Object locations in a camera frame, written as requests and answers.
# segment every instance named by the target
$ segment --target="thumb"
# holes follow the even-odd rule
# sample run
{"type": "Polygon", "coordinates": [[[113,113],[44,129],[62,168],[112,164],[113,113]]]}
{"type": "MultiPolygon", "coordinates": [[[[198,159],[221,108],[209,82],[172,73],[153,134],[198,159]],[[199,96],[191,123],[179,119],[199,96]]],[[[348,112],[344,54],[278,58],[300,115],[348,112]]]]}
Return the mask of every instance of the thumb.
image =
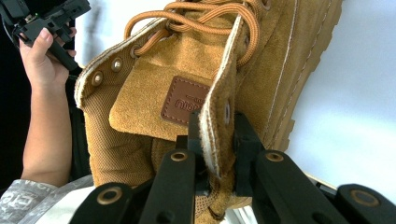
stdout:
{"type": "Polygon", "coordinates": [[[47,50],[53,42],[53,37],[47,28],[43,28],[29,52],[32,63],[42,63],[46,59],[47,50]]]}

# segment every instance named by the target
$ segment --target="boot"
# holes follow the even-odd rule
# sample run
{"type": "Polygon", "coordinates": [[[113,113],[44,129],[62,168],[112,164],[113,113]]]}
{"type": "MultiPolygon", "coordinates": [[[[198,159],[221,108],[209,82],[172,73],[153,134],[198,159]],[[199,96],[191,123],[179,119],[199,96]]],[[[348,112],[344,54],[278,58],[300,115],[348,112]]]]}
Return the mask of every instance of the boot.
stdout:
{"type": "Polygon", "coordinates": [[[233,114],[244,113],[266,148],[285,150],[298,96],[341,13],[341,0],[175,2],[132,18],[125,40],[78,78],[96,186],[137,186],[163,154],[200,132],[212,193],[196,197],[198,223],[218,223],[233,194],[233,114]],[[134,25],[159,18],[131,35],[134,25]]]}

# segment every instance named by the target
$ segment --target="black handheld device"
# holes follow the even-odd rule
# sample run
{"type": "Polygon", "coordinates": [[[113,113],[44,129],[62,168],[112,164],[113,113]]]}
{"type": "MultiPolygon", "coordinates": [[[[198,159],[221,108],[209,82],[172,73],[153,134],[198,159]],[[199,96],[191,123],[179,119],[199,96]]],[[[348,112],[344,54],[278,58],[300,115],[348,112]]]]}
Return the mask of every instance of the black handheld device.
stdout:
{"type": "MultiPolygon", "coordinates": [[[[63,42],[72,40],[67,23],[81,16],[91,9],[87,0],[67,0],[49,12],[39,14],[31,13],[23,0],[0,0],[0,13],[4,26],[13,26],[8,36],[15,43],[15,37],[21,39],[26,45],[32,46],[40,31],[46,27],[53,35],[59,36],[63,42]]],[[[69,71],[78,68],[74,59],[54,41],[49,51],[69,71]]]]}

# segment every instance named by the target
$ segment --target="boot tongue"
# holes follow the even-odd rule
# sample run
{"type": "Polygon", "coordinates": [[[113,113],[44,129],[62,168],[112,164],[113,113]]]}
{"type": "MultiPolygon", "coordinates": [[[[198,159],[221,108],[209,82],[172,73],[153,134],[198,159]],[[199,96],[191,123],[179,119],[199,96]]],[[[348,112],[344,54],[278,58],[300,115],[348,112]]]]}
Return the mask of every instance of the boot tongue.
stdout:
{"type": "MultiPolygon", "coordinates": [[[[197,12],[186,15],[199,16],[197,12]]],[[[215,18],[208,25],[230,28],[233,19],[215,18]]],[[[154,45],[125,80],[110,111],[111,126],[171,141],[187,134],[189,114],[202,106],[227,38],[191,30],[154,45]]]]}

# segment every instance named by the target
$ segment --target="shoelace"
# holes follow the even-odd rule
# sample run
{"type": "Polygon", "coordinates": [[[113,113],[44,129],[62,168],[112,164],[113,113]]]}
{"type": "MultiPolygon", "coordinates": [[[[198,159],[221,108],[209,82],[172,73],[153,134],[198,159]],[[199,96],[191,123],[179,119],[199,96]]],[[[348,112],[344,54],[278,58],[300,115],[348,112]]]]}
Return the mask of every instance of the shoelace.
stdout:
{"type": "Polygon", "coordinates": [[[125,27],[124,39],[131,36],[131,32],[134,26],[144,19],[168,19],[167,29],[161,29],[160,31],[155,33],[144,46],[134,49],[134,55],[138,57],[146,53],[153,45],[155,45],[161,39],[170,36],[170,31],[181,33],[188,32],[192,29],[194,31],[212,35],[229,35],[231,32],[231,28],[227,29],[211,27],[206,25],[205,22],[225,14],[234,13],[242,17],[242,19],[247,23],[250,31],[250,40],[247,43],[247,50],[236,63],[237,67],[240,67],[248,62],[259,44],[260,27],[257,17],[262,13],[261,4],[261,0],[202,0],[200,2],[184,2],[178,0],[174,3],[166,5],[163,10],[143,12],[131,18],[125,27]],[[181,14],[178,14],[185,9],[194,11],[206,11],[206,13],[201,18],[197,20],[192,20],[184,17],[181,14]]]}

